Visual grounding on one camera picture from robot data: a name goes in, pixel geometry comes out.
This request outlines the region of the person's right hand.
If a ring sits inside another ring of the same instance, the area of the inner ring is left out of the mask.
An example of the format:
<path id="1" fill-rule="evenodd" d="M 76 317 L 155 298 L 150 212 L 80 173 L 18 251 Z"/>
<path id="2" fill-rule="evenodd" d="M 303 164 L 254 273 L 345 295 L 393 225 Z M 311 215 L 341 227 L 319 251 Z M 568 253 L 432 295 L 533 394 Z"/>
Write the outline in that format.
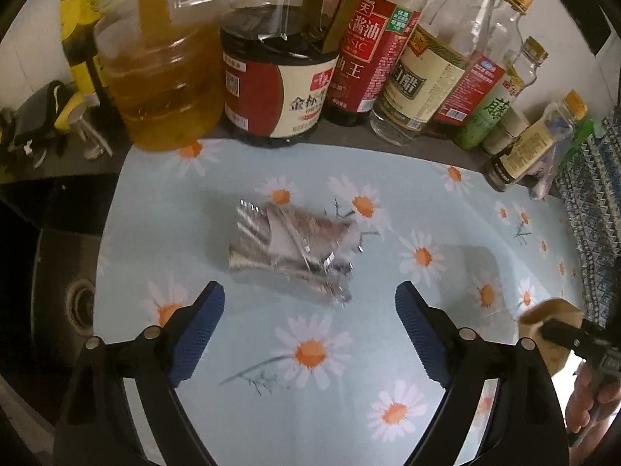
<path id="1" fill-rule="evenodd" d="M 609 417 L 620 404 L 620 382 L 615 381 L 595 390 L 593 371 L 586 363 L 577 370 L 575 388 L 565 409 L 565 423 L 569 432 L 577 433 L 590 424 L 590 410 L 600 404 L 600 419 Z"/>

